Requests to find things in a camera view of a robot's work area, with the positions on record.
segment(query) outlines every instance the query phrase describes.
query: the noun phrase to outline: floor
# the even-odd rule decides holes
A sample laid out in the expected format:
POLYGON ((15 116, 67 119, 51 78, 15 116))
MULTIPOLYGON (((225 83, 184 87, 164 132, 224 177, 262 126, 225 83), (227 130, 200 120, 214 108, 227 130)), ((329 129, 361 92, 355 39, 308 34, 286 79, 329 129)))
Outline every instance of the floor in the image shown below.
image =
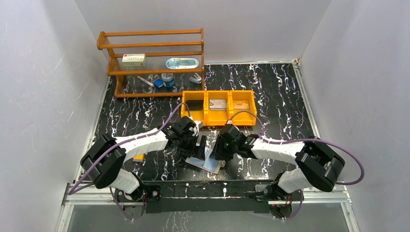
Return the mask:
MULTIPOLYGON (((292 64, 225 64, 205 66, 207 90, 254 91, 258 116, 266 127, 267 136, 275 139, 295 139, 313 135, 300 88, 292 64)), ((189 83, 189 74, 176 75, 179 90, 196 90, 189 83)), ((144 76, 152 80, 155 76, 144 76)), ((128 77, 123 91, 141 91, 136 87, 140 80, 128 77)), ((111 78, 103 102, 94 139, 108 133, 112 136, 129 136, 162 125, 169 113, 181 102, 180 97, 115 99, 115 77, 111 78)), ((209 146, 216 140, 218 128, 209 127, 201 133, 209 136, 209 146)), ((244 128, 246 133, 261 131, 260 125, 244 128)), ((269 159, 244 159, 234 157, 215 175, 189 165, 174 150, 151 152, 142 164, 125 163, 145 181, 202 181, 202 180, 261 180, 274 179, 279 173, 294 169, 293 165, 269 159)))

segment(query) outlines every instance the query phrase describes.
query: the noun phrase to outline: blue can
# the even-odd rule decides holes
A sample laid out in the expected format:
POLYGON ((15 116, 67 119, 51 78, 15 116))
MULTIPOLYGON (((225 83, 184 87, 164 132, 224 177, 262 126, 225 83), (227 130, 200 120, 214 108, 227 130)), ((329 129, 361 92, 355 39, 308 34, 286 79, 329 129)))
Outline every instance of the blue can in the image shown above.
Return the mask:
POLYGON ((172 88, 175 85, 174 81, 174 74, 173 73, 163 73, 161 74, 162 82, 164 82, 164 86, 167 88, 172 88))

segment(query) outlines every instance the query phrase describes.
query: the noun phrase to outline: blue container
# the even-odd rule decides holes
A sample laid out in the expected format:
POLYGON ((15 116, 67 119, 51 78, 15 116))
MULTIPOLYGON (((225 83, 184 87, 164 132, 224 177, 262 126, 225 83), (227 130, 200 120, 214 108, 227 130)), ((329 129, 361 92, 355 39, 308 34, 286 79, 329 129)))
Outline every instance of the blue container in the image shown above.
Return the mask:
POLYGON ((163 73, 161 74, 161 79, 162 79, 162 82, 164 82, 165 87, 172 88, 175 86, 173 73, 163 73))
POLYGON ((161 79, 157 79, 154 81, 154 85, 157 88, 161 88, 162 86, 164 86, 164 82, 161 79))

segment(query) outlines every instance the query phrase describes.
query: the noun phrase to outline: metal frame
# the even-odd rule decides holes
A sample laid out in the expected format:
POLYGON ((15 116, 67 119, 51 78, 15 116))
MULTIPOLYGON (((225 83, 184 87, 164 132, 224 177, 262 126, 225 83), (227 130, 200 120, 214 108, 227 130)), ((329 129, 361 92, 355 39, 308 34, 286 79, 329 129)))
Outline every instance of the metal frame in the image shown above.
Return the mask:
MULTIPOLYGON (((299 88, 302 94, 302 98, 305 102, 307 114, 308 114, 312 129, 313 129, 313 133, 316 136, 319 136, 319 131, 316 126, 315 118, 313 116, 313 112, 310 107, 310 103, 308 101, 308 96, 306 94, 305 87, 303 85, 303 80, 302 80, 302 76, 299 70, 299 66, 296 63, 296 61, 295 60, 293 61, 290 61, 290 60, 289 61, 256 61, 256 62, 243 62, 243 63, 240 62, 240 63, 234 63, 234 64, 247 64, 247 63, 291 63, 293 65, 293 69, 296 74, 296 79, 297 79, 297 82, 298 82, 298 85, 299 85, 299 88)), ((109 81, 110 81, 110 78, 107 81, 105 89, 107 89, 109 81)), ((105 95, 106 95, 106 91, 104 92, 102 96, 101 106, 102 106, 102 102, 104 101, 105 95)), ((98 124, 98 119, 99 119, 101 109, 102 108, 100 107, 99 111, 97 112, 96 120, 94 122, 93 128, 91 129, 87 149, 89 149, 89 147, 91 146, 91 142, 94 137, 96 126, 98 124)), ((76 175, 76 180, 79 179, 82 173, 83 173, 83 169, 81 166, 79 166, 77 175, 76 175)), ((68 184, 67 189, 65 191, 65 195, 63 198, 63 202, 62 202, 60 219, 59 219, 59 223, 56 229, 57 232, 66 232, 68 230, 75 205, 115 204, 114 201, 112 200, 112 196, 108 188, 96 189, 94 186, 91 186, 91 187, 85 188, 69 196, 67 192, 70 190, 72 186, 73 184, 68 184)), ((349 228, 349 231, 359 232, 359 227, 357 225, 356 218, 354 216, 354 213, 351 207, 351 199, 350 199, 346 186, 336 186, 332 192, 322 192, 316 188, 306 189, 304 191, 304 197, 305 197, 305 200, 303 201, 303 204, 305 203, 340 203, 342 210, 343 210, 345 220, 346 220, 346 224, 349 228)), ((281 204, 281 203, 285 204, 285 202, 282 202, 282 201, 271 201, 268 203, 269 204, 281 204)), ((132 205, 132 206, 142 205, 142 203, 121 203, 121 204, 122 205, 132 205)))

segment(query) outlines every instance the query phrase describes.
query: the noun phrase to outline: small box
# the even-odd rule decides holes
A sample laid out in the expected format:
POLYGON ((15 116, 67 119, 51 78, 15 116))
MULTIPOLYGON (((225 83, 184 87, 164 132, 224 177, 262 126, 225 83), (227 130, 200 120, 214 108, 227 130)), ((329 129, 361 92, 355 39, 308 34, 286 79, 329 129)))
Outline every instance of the small box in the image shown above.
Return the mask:
POLYGON ((161 79, 157 79, 154 81, 154 85, 156 88, 161 88, 162 86, 164 86, 164 82, 162 82, 161 79))
POLYGON ((124 54, 122 64, 124 67, 145 66, 145 54, 124 54))

